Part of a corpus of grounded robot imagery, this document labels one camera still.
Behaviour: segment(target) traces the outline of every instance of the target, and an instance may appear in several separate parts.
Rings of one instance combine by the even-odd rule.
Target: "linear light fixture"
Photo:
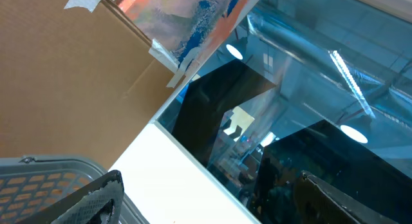
[[[352,90],[352,93],[355,95],[355,98],[359,101],[360,105],[362,106],[365,113],[373,118],[375,118],[375,114],[373,113],[371,107],[369,106],[368,102],[366,101],[365,97],[362,94],[361,89],[356,84],[355,80],[353,79],[352,74],[350,73],[348,67],[346,66],[345,62],[343,61],[342,57],[339,53],[335,50],[333,52],[329,52],[330,58],[332,59],[333,63],[335,63],[339,73],[341,73],[342,77],[345,79],[346,83],[348,84],[349,88]]]

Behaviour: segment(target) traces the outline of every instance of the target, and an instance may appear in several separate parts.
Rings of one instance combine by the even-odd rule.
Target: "laundry basket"
[[[0,158],[0,223],[15,223],[106,174],[78,156]],[[120,223],[148,223],[124,195]]]

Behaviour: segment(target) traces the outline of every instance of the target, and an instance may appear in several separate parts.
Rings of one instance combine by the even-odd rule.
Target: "cardboard box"
[[[91,13],[68,1],[0,0],[0,157],[78,154],[108,169],[173,73],[114,2]]]

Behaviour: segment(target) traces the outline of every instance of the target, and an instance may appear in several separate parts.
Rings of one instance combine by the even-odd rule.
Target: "glass window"
[[[158,121],[262,223],[412,223],[411,37],[357,0],[260,0]]]

